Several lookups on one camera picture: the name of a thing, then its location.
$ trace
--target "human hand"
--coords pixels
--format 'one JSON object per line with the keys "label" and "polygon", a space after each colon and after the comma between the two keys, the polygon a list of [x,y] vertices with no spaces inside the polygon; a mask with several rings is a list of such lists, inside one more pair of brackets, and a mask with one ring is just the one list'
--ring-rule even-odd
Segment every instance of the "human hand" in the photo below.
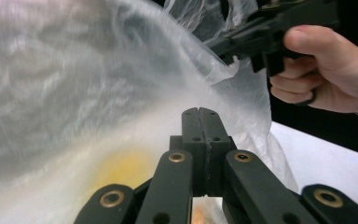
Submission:
{"label": "human hand", "polygon": [[271,93],[289,104],[358,113],[358,47],[331,29],[303,25],[290,29],[284,45],[311,56],[285,59],[285,71],[272,77]]}

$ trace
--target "crumpled plastic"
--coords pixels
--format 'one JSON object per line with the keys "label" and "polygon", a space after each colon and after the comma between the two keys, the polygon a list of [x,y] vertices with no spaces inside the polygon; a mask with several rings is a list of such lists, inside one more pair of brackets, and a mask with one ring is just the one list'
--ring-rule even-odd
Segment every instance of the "crumpled plastic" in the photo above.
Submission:
{"label": "crumpled plastic", "polygon": [[122,181],[142,183],[190,107],[219,113],[238,148],[295,185],[269,137],[265,74],[248,60],[225,66],[168,12],[0,0],[0,223],[73,222],[112,164],[133,162]]}

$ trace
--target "plastic wrap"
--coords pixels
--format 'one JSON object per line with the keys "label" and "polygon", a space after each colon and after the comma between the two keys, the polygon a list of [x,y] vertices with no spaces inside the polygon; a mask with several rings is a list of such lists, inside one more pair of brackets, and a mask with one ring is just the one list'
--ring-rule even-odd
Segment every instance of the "plastic wrap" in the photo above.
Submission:
{"label": "plastic wrap", "polygon": [[224,66],[147,1],[0,0],[0,223],[73,222],[108,180],[136,187],[201,106],[293,184],[249,62]]}

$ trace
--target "white surface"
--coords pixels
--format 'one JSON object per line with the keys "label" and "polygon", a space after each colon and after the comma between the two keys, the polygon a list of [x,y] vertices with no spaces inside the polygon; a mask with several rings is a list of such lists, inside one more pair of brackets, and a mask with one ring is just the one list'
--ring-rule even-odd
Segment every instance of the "white surface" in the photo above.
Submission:
{"label": "white surface", "polygon": [[312,184],[338,189],[358,203],[358,153],[272,123],[299,190]]}

